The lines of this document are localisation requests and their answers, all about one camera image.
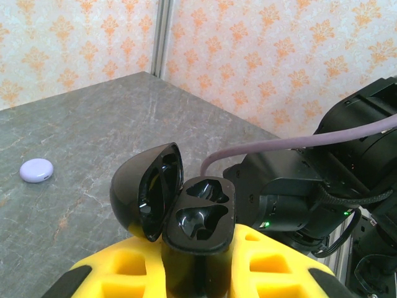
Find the marble surface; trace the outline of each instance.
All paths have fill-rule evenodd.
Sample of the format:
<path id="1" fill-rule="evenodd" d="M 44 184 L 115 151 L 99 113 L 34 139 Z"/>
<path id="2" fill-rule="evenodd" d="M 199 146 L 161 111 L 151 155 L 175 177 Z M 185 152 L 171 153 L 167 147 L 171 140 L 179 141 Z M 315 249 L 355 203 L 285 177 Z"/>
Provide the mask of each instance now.
<path id="1" fill-rule="evenodd" d="M 0 297 L 41 297 L 75 262 L 129 234 L 115 219 L 109 184 L 131 156 L 168 142 L 185 180 L 211 152 L 273 136 L 148 73 L 0 111 Z M 54 175 L 19 177 L 46 158 Z M 239 158 L 219 161 L 209 174 Z"/>

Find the metal frame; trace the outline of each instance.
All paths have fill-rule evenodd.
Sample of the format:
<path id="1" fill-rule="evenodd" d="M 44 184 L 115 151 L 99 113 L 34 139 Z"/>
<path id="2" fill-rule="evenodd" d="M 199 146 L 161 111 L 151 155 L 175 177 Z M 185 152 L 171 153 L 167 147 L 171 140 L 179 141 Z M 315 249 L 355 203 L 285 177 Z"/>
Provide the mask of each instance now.
<path id="1" fill-rule="evenodd" d="M 172 0 L 159 0 L 157 10 L 156 31 L 154 33 L 153 58 L 151 74 L 160 78 L 163 70 L 163 60 L 166 51 L 166 37 L 168 33 L 169 17 Z"/>

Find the purple cable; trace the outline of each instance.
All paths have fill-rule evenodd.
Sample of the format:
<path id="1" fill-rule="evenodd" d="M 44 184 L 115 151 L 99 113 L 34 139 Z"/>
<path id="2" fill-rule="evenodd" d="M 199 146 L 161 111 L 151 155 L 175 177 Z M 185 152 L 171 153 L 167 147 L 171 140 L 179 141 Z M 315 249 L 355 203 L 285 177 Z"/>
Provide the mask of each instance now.
<path id="1" fill-rule="evenodd" d="M 319 135 L 309 135 L 306 137 L 246 143 L 235 147 L 222 149 L 212 153 L 211 155 L 208 155 L 201 164 L 200 175 L 205 176 L 205 172 L 212 163 L 227 157 L 259 153 L 264 151 L 286 150 L 342 143 L 356 140 L 358 138 L 368 137 L 370 135 L 375 135 L 376 133 L 380 133 L 395 127 L 397 127 L 397 114 L 371 124 L 355 127 L 353 129 L 321 133 Z"/>

